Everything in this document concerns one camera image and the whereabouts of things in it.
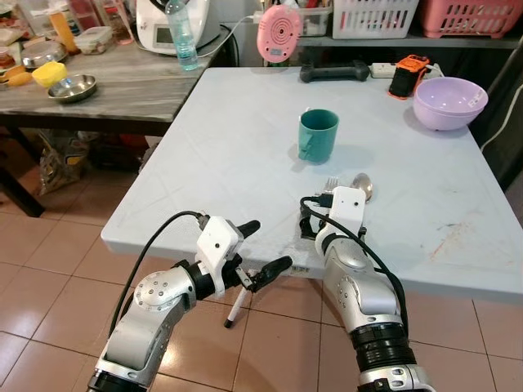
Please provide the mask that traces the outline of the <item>pink round appliance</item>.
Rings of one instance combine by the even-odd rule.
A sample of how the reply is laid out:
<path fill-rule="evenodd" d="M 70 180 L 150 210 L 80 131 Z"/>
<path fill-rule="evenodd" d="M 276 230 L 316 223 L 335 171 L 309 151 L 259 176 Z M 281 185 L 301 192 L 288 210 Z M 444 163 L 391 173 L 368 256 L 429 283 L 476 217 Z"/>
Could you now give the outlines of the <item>pink round appliance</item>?
<path fill-rule="evenodd" d="M 269 63 L 283 63 L 297 47 L 302 36 L 302 16 L 297 8 L 273 5 L 258 18 L 257 49 Z"/>

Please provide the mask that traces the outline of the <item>clear plastic water bottle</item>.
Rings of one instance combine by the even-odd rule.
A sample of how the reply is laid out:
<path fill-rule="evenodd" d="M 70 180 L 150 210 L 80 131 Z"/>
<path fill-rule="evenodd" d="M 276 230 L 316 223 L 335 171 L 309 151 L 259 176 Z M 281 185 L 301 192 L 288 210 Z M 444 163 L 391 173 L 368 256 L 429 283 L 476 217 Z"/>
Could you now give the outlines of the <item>clear plastic water bottle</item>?
<path fill-rule="evenodd" d="M 164 14 L 168 19 L 169 33 L 180 67 L 186 72 L 197 69 L 199 59 L 186 0 L 168 0 Z"/>

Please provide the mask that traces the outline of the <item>white plastic basket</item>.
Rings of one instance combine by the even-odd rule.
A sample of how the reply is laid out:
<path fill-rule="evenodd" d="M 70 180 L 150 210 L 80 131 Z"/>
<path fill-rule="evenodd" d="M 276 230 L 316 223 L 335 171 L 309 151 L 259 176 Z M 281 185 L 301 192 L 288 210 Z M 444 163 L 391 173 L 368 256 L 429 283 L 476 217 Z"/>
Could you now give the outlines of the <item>white plastic basket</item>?
<path fill-rule="evenodd" d="M 406 38 L 421 0 L 333 0 L 336 40 Z"/>

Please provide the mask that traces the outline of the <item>white kitchen appliance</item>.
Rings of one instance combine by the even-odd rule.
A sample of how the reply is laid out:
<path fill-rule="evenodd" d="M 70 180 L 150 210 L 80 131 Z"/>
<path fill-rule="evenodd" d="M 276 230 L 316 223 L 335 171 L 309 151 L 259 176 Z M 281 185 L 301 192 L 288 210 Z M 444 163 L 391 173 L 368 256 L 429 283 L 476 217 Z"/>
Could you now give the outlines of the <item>white kitchen appliance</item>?
<path fill-rule="evenodd" d="M 214 16 L 216 7 L 212 0 L 181 0 L 186 5 L 195 47 L 212 45 L 223 37 L 220 23 Z M 136 0 L 136 31 L 139 42 L 146 50 L 158 55 L 175 56 L 171 27 L 168 25 L 164 7 L 168 0 Z"/>

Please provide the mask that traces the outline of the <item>white power strip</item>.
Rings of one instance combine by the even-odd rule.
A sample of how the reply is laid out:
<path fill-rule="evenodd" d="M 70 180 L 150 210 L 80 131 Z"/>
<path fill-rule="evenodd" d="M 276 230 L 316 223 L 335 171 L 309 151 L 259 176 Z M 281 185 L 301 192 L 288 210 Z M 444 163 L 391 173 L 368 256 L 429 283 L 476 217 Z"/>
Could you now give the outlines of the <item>white power strip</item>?
<path fill-rule="evenodd" d="M 393 78 L 397 67 L 392 63 L 373 63 L 369 68 L 371 71 L 371 78 Z"/>

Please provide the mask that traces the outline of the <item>small steel bowl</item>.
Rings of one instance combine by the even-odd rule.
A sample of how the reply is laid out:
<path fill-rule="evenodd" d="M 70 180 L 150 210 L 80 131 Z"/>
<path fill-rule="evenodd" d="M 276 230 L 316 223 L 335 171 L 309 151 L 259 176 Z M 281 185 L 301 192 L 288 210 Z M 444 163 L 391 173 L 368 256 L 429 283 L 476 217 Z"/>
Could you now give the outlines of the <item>small steel bowl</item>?
<path fill-rule="evenodd" d="M 71 104 L 91 97 L 98 90 L 96 78 L 88 74 L 67 76 L 52 85 L 48 97 L 60 104 Z"/>

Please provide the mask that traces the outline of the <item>pink plastic basket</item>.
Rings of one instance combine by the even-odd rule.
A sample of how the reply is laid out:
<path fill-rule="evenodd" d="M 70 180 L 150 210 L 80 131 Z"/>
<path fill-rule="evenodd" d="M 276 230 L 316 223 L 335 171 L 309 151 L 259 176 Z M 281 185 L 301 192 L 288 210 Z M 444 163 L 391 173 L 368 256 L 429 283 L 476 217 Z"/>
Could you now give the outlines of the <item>pink plastic basket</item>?
<path fill-rule="evenodd" d="M 503 38 L 523 14 L 523 0 L 421 0 L 418 21 L 426 37 Z"/>

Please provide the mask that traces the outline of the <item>metal spoon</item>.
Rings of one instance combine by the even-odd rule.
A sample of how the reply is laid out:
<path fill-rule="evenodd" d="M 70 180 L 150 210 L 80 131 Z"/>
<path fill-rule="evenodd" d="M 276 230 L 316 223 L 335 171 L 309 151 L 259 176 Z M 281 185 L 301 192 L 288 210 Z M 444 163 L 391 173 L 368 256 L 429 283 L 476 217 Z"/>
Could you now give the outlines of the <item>metal spoon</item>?
<path fill-rule="evenodd" d="M 361 190 L 365 195 L 365 201 L 367 203 L 373 197 L 373 181 L 366 175 L 366 173 L 358 173 L 358 175 L 351 180 L 350 187 Z"/>

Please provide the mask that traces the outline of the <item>green mug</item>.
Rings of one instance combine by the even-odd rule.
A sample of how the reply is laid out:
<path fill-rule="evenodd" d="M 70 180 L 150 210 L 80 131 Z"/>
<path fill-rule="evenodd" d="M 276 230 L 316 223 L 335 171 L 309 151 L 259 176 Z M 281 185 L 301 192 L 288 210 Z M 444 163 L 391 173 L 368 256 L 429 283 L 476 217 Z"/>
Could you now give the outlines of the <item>green mug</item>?
<path fill-rule="evenodd" d="M 298 159 L 310 163 L 329 160 L 335 146 L 339 117 L 329 109 L 307 109 L 299 117 Z"/>

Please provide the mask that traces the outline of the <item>grey marble-look side table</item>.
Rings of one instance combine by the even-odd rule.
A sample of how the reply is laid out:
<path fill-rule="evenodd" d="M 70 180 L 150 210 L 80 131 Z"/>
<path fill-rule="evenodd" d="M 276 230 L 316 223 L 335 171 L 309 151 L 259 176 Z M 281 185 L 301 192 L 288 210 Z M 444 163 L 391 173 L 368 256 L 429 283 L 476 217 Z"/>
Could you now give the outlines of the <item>grey marble-look side table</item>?
<path fill-rule="evenodd" d="M 71 75 L 96 78 L 98 89 L 86 100 L 60 104 L 35 82 L 0 91 L 0 127 L 62 128 L 143 136 L 163 136 L 219 55 L 201 57 L 186 72 L 176 57 L 157 55 L 135 44 L 111 47 L 102 55 L 65 60 Z"/>

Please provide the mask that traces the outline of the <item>purple plastic bowl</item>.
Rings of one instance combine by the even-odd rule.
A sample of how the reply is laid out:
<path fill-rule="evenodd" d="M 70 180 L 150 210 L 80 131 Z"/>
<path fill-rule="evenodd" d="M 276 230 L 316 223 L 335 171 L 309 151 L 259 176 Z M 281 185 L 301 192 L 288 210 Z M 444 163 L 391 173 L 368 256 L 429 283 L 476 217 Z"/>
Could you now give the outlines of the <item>purple plastic bowl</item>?
<path fill-rule="evenodd" d="M 473 121 L 489 102 L 486 90 L 474 82 L 440 76 L 419 83 L 413 98 L 416 119 L 433 131 L 452 131 Z"/>

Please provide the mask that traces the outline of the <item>orange and black device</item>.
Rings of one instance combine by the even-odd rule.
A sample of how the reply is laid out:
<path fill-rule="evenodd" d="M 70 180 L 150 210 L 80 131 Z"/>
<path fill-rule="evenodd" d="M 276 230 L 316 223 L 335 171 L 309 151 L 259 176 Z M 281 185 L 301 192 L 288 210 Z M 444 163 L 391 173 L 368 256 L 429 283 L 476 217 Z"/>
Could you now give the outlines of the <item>orange and black device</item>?
<path fill-rule="evenodd" d="M 408 55 L 396 63 L 388 94 L 397 100 L 407 100 L 429 70 L 430 60 L 425 56 Z"/>

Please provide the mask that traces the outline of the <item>orange bottle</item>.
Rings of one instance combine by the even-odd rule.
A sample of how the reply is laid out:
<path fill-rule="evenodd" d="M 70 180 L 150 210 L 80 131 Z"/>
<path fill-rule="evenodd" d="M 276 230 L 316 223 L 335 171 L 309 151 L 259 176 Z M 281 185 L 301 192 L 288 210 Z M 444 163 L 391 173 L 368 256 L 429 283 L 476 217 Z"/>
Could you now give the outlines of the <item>orange bottle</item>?
<path fill-rule="evenodd" d="M 53 27 L 55 27 L 59 41 L 62 42 L 68 55 L 78 55 L 80 51 L 75 44 L 74 33 L 72 33 L 72 29 L 69 26 L 69 18 L 67 18 L 66 12 L 62 11 L 62 8 L 55 6 L 50 8 L 48 16 Z"/>

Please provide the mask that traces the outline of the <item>printed plastic bag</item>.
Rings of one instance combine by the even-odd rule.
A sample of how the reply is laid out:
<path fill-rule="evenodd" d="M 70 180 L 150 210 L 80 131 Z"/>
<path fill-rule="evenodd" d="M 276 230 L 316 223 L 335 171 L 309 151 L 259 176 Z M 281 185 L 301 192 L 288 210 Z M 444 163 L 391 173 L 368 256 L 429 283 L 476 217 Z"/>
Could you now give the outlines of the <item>printed plastic bag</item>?
<path fill-rule="evenodd" d="M 89 131 L 40 131 L 42 156 L 40 167 L 40 195 L 52 193 L 60 187 L 81 179 L 89 154 L 90 142 L 97 134 Z"/>

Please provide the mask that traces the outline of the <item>clear plastic food container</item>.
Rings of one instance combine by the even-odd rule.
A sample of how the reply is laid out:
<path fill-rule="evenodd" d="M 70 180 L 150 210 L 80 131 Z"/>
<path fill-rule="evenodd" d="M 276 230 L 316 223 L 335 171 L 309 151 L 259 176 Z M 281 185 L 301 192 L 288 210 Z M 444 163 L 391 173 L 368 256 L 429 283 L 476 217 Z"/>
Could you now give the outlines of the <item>clear plastic food container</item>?
<path fill-rule="evenodd" d="M 113 45 L 113 29 L 109 26 L 95 26 L 83 30 L 74 38 L 74 44 L 83 55 L 101 55 Z"/>

